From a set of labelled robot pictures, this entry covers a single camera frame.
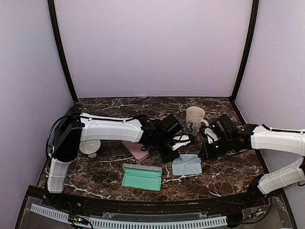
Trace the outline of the pink glasses case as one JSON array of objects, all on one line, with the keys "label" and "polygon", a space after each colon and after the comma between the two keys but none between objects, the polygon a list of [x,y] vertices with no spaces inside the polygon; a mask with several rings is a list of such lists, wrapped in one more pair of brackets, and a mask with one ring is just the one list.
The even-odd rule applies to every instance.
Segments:
[{"label": "pink glasses case", "polygon": [[121,143],[128,150],[128,152],[136,159],[136,161],[142,162],[143,160],[149,157],[148,151],[141,150],[141,144],[132,143],[128,141],[121,141]]}]

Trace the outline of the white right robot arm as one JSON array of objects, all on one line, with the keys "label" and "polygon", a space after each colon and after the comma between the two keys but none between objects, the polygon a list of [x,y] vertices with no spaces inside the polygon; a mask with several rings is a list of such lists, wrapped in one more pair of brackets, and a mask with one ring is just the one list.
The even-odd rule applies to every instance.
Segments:
[{"label": "white right robot arm", "polygon": [[305,131],[277,129],[266,125],[244,124],[236,126],[227,115],[213,119],[199,128],[207,142],[203,143],[198,157],[211,160],[230,151],[275,151],[298,155],[298,159],[274,172],[259,175],[249,185],[243,203],[253,207],[262,195],[293,184],[305,184]]}]

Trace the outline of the grey glasses case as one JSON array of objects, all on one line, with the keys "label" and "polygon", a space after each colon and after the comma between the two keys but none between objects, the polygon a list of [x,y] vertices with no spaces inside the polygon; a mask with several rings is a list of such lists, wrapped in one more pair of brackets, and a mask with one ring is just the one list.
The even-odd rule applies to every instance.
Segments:
[{"label": "grey glasses case", "polygon": [[163,169],[161,167],[123,164],[123,187],[160,191]]}]

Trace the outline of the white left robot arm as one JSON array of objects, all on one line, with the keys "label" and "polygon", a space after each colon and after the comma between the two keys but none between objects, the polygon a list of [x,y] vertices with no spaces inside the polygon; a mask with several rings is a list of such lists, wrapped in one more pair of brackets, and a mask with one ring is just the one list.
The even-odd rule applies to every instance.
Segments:
[{"label": "white left robot arm", "polygon": [[46,156],[51,160],[46,188],[48,199],[55,207],[63,208],[67,204],[67,197],[62,194],[63,184],[69,165],[78,156],[80,144],[102,140],[137,143],[141,150],[157,150],[162,162],[167,163],[179,157],[178,148],[189,144],[192,137],[184,133],[173,114],[162,120],[144,114],[114,118],[70,108],[52,125],[45,146]]}]

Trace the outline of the light blue cloth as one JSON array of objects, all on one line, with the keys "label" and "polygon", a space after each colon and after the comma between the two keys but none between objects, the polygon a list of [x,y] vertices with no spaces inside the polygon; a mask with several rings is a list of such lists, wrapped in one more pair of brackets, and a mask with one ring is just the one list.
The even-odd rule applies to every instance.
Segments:
[{"label": "light blue cloth", "polygon": [[202,173],[201,159],[196,154],[181,154],[172,162],[174,176],[188,176]]}]

